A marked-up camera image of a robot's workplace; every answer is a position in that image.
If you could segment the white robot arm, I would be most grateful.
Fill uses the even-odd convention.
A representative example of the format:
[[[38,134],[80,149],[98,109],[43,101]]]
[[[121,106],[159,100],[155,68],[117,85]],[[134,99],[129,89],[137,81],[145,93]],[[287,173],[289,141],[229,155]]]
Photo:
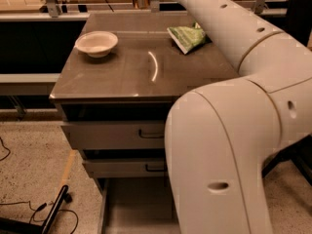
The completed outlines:
[[[175,0],[238,72],[180,97],[165,127],[181,234],[273,234],[266,158],[312,133],[312,54],[231,0]]]

